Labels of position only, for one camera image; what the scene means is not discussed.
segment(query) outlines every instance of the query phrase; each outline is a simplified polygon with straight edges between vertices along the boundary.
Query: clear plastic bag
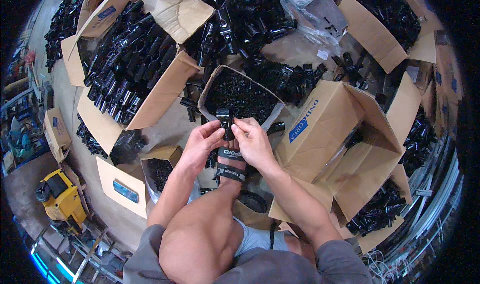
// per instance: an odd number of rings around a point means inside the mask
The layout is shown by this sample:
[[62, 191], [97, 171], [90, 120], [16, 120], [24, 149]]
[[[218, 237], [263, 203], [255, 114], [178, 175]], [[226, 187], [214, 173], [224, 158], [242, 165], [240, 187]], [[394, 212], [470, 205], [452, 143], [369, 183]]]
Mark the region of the clear plastic bag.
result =
[[[153, 191], [153, 189], [150, 187], [150, 185], [148, 185], [148, 183], [147, 183], [147, 189], [153, 203], [156, 204], [159, 201], [159, 197], [162, 193], [156, 190]], [[197, 199], [198, 197], [200, 197], [200, 184], [198, 183], [198, 179], [195, 178], [195, 182], [193, 183], [193, 188], [192, 188], [192, 191], [190, 192], [190, 196], [188, 197], [187, 204]]]
[[319, 46], [318, 56], [340, 56], [347, 22], [333, 0], [280, 0], [285, 14], [298, 20], [297, 31]]

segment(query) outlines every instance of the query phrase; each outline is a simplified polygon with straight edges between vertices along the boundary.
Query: gray sleeve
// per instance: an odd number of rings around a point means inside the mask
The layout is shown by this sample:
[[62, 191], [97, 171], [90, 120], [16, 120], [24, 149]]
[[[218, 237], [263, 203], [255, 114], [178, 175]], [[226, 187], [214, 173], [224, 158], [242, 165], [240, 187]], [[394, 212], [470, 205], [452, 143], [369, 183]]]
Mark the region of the gray sleeve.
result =
[[173, 283], [165, 276], [158, 261], [164, 231], [161, 225], [145, 229], [137, 251], [123, 266], [123, 283]]
[[372, 283], [372, 276], [345, 240], [330, 240], [317, 252], [317, 269], [328, 283]]

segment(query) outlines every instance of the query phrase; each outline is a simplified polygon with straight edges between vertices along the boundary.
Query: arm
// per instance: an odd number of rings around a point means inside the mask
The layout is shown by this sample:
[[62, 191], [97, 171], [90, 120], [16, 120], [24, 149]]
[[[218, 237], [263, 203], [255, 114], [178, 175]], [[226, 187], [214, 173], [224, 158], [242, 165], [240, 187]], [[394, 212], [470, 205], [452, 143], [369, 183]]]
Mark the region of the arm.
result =
[[188, 138], [180, 160], [169, 175], [165, 188], [147, 217], [147, 227], [162, 225], [167, 227], [172, 218], [188, 202], [197, 175], [205, 167], [210, 151], [226, 145], [222, 140], [225, 129], [220, 121], [214, 120], [195, 128]]
[[327, 209], [286, 173], [275, 160], [267, 133], [255, 119], [235, 119], [232, 131], [243, 158], [266, 179], [275, 198], [317, 250], [329, 240], [342, 239]]

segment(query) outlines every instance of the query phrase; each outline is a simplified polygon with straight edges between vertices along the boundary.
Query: forearm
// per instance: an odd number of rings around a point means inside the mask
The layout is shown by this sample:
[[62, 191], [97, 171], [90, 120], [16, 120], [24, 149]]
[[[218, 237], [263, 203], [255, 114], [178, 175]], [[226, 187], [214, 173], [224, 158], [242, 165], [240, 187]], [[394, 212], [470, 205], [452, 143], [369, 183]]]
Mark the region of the forearm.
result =
[[167, 227], [178, 211], [187, 204], [197, 176], [191, 171], [192, 169], [180, 163], [173, 169], [158, 202], [147, 217], [147, 227], [155, 224]]
[[330, 221], [327, 209], [276, 162], [259, 171], [280, 206], [305, 232], [315, 249], [328, 240], [342, 239]]

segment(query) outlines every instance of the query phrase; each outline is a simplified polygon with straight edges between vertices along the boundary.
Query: yellow machine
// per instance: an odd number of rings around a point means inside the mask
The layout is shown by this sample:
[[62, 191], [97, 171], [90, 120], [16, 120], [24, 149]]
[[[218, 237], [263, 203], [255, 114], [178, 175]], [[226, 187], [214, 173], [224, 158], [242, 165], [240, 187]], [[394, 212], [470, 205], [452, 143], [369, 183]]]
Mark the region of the yellow machine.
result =
[[46, 176], [35, 192], [45, 207], [51, 224], [63, 235], [80, 235], [86, 213], [80, 202], [78, 187], [61, 169]]

